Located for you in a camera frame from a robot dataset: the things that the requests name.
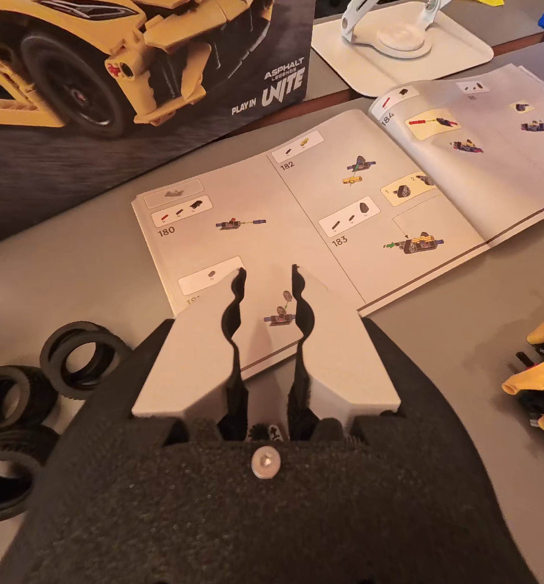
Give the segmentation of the building instruction booklet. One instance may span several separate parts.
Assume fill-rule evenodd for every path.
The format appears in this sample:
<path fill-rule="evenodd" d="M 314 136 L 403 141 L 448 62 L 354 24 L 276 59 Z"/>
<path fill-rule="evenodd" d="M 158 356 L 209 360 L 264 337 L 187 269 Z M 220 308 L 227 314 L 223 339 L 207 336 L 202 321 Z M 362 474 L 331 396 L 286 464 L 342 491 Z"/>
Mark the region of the building instruction booklet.
<path fill-rule="evenodd" d="M 366 316 L 544 219 L 544 81 L 413 81 L 132 203 L 175 315 L 247 272 L 244 379 L 296 351 L 303 266 Z"/>

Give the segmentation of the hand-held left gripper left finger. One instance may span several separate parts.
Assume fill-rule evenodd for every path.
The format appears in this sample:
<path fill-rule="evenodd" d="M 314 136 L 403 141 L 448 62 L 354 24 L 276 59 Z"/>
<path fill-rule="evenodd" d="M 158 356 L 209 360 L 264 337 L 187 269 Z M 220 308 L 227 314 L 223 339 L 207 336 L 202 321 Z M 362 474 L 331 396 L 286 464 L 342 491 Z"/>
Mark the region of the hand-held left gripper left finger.
<path fill-rule="evenodd" d="M 174 319 L 131 413 L 213 421 L 225 440 L 247 437 L 248 390 L 233 335 L 241 324 L 246 270 L 232 270 Z"/>

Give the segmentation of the grey desk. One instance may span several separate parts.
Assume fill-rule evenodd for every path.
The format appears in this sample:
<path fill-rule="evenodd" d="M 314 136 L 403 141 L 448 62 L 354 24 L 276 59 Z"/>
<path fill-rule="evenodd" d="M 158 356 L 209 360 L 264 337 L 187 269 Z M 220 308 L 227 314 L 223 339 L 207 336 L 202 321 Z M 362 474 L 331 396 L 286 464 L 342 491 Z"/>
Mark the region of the grey desk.
<path fill-rule="evenodd" d="M 172 315 L 131 208 L 140 192 L 239 161 L 369 101 L 311 53 L 304 102 L 0 242 L 0 366 L 37 364 L 88 320 L 136 347 Z M 526 562 L 544 583 L 544 435 L 501 389 L 544 320 L 544 220 L 371 315 L 470 433 Z"/>

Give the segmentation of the toy car set box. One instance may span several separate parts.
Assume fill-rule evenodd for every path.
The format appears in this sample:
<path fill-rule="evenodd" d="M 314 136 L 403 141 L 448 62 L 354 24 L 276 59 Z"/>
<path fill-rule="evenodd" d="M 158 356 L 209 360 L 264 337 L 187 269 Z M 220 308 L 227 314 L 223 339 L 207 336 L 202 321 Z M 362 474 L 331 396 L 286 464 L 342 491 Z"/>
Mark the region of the toy car set box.
<path fill-rule="evenodd" d="M 0 1 L 0 241 L 298 103 L 315 1 Z"/>

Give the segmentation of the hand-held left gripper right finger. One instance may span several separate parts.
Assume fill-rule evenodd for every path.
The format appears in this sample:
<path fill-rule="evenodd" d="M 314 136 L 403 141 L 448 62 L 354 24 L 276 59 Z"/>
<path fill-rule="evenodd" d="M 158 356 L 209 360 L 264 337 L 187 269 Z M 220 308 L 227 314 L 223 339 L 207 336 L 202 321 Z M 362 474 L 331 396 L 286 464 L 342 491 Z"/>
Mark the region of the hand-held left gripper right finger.
<path fill-rule="evenodd" d="M 288 396 L 290 440 L 309 440 L 322 420 L 349 433 L 360 416 L 397 413 L 401 399 L 354 305 L 304 267 L 292 266 L 297 344 Z"/>

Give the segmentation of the black rubber toy tire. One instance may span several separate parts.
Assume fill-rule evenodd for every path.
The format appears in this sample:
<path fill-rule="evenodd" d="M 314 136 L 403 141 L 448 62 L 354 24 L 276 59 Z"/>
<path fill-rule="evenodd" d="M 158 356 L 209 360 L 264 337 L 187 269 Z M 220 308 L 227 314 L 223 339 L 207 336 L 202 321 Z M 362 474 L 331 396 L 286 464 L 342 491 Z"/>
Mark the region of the black rubber toy tire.
<path fill-rule="evenodd" d="M 0 521 L 25 511 L 42 466 L 32 454 L 0 450 Z"/>
<path fill-rule="evenodd" d="M 57 397 L 38 367 L 0 366 L 0 430 L 42 423 Z"/>
<path fill-rule="evenodd" d="M 77 371 L 68 368 L 69 356 L 78 348 L 93 345 L 93 354 Z M 63 397 L 86 401 L 132 348 L 104 326 L 77 321 L 55 330 L 40 353 L 40 368 L 52 387 Z"/>
<path fill-rule="evenodd" d="M 14 426 L 0 430 L 0 460 L 12 455 L 14 460 L 28 459 L 44 465 L 55 449 L 60 435 L 47 426 Z"/>

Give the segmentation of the white document stand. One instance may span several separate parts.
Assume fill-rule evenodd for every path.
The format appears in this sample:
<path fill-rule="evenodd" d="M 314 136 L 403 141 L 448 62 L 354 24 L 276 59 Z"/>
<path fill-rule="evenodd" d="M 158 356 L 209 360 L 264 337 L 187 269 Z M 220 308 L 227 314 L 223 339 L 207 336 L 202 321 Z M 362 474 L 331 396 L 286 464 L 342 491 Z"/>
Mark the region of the white document stand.
<path fill-rule="evenodd" d="M 377 9 L 377 1 L 350 1 L 341 17 L 313 25 L 311 46 L 369 98 L 489 62 L 491 47 L 443 13 L 449 3 L 407 1 Z"/>

